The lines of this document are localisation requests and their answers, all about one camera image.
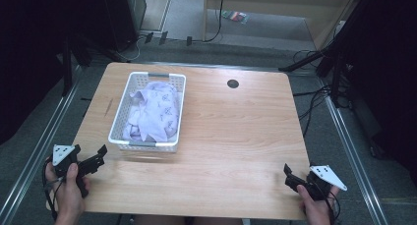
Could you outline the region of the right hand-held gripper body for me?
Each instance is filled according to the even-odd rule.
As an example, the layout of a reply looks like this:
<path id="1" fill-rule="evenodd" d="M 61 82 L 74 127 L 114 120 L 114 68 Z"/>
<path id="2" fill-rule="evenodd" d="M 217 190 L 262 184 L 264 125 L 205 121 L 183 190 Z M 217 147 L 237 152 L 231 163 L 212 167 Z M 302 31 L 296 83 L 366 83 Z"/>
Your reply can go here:
<path id="1" fill-rule="evenodd" d="M 310 167 L 306 189 L 313 200 L 324 200 L 332 186 L 343 191 L 347 190 L 346 185 L 328 165 Z"/>

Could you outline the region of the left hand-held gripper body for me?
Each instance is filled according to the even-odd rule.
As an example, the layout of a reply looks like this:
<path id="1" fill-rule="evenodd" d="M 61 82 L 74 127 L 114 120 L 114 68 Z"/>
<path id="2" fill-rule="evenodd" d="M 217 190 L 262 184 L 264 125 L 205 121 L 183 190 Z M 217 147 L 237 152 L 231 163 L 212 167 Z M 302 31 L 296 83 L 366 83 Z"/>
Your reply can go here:
<path id="1" fill-rule="evenodd" d="M 79 166 L 78 176 L 76 178 L 77 186 L 79 187 L 82 197 L 86 197 L 89 192 L 86 189 L 84 176 L 87 174 L 81 161 L 78 160 L 78 153 L 81 148 L 76 145 L 59 145 L 53 146 L 52 165 L 58 178 L 67 175 L 68 169 L 72 163 L 77 163 Z"/>

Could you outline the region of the person's right hand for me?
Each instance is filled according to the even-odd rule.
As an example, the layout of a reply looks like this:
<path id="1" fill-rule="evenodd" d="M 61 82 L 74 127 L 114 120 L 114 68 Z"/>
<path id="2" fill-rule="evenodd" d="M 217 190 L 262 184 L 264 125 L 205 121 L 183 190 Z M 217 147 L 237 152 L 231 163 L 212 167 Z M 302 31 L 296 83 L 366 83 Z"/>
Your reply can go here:
<path id="1" fill-rule="evenodd" d="M 339 188 L 332 186 L 326 200 L 313 200 L 302 185 L 299 185 L 297 190 L 302 199 L 300 208 L 305 211 L 308 225 L 333 225 L 333 208 Z"/>

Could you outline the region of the person's left hand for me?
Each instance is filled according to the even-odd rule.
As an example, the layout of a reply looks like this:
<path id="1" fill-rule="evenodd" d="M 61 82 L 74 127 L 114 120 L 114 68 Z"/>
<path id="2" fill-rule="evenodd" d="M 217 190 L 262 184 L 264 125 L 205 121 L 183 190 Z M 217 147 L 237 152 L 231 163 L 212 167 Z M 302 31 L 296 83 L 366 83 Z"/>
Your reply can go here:
<path id="1" fill-rule="evenodd" d="M 78 164 L 72 163 L 67 170 L 66 181 L 60 188 L 57 188 L 56 185 L 53 186 L 58 203 L 54 225 L 78 225 L 86 209 L 85 200 L 76 183 L 78 173 Z"/>

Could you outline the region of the white perforated plastic basket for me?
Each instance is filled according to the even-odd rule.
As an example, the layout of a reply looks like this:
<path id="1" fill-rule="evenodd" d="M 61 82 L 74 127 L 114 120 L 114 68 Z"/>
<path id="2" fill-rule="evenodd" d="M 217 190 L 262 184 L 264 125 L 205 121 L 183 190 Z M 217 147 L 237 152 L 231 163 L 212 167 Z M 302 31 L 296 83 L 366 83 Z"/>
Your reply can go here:
<path id="1" fill-rule="evenodd" d="M 138 151 L 160 151 L 160 152 L 176 152 L 179 141 L 181 120 L 184 104 L 184 95 L 186 89 L 186 77 L 181 74 L 162 74 L 149 72 L 133 72 L 130 74 L 119 107 L 116 112 L 108 140 L 115 143 L 122 150 L 138 150 Z M 131 92 L 143 89 L 150 82 L 165 82 L 172 84 L 178 92 L 179 122 L 178 132 L 171 137 L 168 142 L 155 141 L 128 141 L 124 140 L 122 133 L 131 113 L 134 101 L 130 97 Z"/>

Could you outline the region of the white patterned cloth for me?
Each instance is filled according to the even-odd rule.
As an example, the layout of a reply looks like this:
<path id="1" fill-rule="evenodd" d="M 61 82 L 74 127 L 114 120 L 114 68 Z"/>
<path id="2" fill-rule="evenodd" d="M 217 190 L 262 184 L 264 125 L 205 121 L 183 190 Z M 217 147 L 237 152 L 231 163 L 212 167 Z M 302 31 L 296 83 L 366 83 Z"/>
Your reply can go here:
<path id="1" fill-rule="evenodd" d="M 134 101 L 122 136 L 128 141 L 168 142 L 178 132 L 178 92 L 165 82 L 150 82 L 130 93 Z"/>

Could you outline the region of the black stand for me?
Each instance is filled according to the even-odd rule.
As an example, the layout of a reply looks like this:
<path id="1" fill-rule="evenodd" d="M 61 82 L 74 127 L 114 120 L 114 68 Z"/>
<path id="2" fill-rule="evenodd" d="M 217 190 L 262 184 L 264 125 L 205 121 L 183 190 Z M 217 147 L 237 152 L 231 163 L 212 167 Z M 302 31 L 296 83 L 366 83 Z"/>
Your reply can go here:
<path id="1" fill-rule="evenodd" d="M 72 57 L 75 57 L 78 63 L 83 66 L 88 66 L 91 62 L 87 47 L 88 40 L 78 33 L 68 35 L 63 41 L 63 96 L 69 93 L 73 85 Z"/>
<path id="2" fill-rule="evenodd" d="M 302 59 L 290 66 L 279 68 L 280 72 L 293 72 L 305 65 L 321 58 L 321 62 L 316 70 L 318 77 L 326 77 L 332 70 L 332 82 L 330 87 L 330 99 L 339 107 L 339 87 L 342 68 L 346 65 L 346 54 L 348 47 L 353 42 L 354 33 L 358 30 L 363 11 L 369 4 L 369 0 L 359 0 L 357 6 L 348 17 L 346 23 L 339 33 L 325 48 L 317 51 L 315 54 Z"/>

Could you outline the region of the colourful packet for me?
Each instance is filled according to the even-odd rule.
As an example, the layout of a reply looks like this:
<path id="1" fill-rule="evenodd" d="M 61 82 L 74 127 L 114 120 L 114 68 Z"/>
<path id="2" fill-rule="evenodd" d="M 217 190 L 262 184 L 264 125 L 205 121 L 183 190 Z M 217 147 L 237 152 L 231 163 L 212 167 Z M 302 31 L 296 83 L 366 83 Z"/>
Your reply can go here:
<path id="1" fill-rule="evenodd" d="M 247 14 L 236 11 L 222 11 L 221 16 L 226 20 L 238 22 L 243 25 L 245 25 L 249 20 L 249 16 Z"/>

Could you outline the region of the metal floor rail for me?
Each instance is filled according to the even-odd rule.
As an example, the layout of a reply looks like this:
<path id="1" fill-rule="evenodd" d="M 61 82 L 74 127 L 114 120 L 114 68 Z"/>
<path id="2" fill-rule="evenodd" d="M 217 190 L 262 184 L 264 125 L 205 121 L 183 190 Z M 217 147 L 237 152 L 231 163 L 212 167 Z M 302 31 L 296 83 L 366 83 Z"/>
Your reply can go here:
<path id="1" fill-rule="evenodd" d="M 374 225 L 389 225 L 380 199 L 356 150 L 354 141 L 342 117 L 342 113 L 335 107 L 330 97 L 326 98 L 326 103 Z"/>
<path id="2" fill-rule="evenodd" d="M 52 88 L 16 134 L 0 145 L 0 225 L 10 225 L 77 91 L 84 69 L 73 69 L 68 92 Z"/>

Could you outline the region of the light wooden furniture frame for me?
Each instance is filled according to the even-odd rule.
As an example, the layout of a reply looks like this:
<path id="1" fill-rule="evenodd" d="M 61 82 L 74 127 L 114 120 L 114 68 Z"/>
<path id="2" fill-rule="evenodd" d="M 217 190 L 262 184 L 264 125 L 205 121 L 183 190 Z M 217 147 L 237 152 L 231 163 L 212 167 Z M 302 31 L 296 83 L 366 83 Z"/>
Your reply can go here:
<path id="1" fill-rule="evenodd" d="M 206 37 L 208 9 L 305 18 L 317 48 L 324 48 L 336 24 L 356 6 L 355 0 L 204 0 L 203 37 Z"/>

